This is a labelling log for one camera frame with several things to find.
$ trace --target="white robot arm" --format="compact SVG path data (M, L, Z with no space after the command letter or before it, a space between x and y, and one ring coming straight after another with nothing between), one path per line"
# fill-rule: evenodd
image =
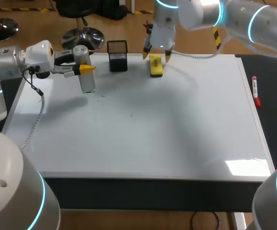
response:
M152 46L171 54L179 22L188 30L221 26L234 36L277 51L275 7L246 0L156 0L143 57Z
M54 193L16 144L0 133L0 230L57 230Z

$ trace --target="marker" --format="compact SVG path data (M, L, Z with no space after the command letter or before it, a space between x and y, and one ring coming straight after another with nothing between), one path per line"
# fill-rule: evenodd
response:
M260 108L261 102L258 98L258 94L257 94L257 78L256 76L252 77L252 91L253 91L253 97L254 97L254 102L257 108Z

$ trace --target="white table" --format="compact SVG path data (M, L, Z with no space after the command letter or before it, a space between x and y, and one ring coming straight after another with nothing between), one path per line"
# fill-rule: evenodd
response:
M95 93L77 77L33 81L46 105L24 153L44 177L261 183L274 171L240 58L173 56L156 79L138 54L123 73L107 54L91 62ZM3 129L18 145L40 109L22 87Z

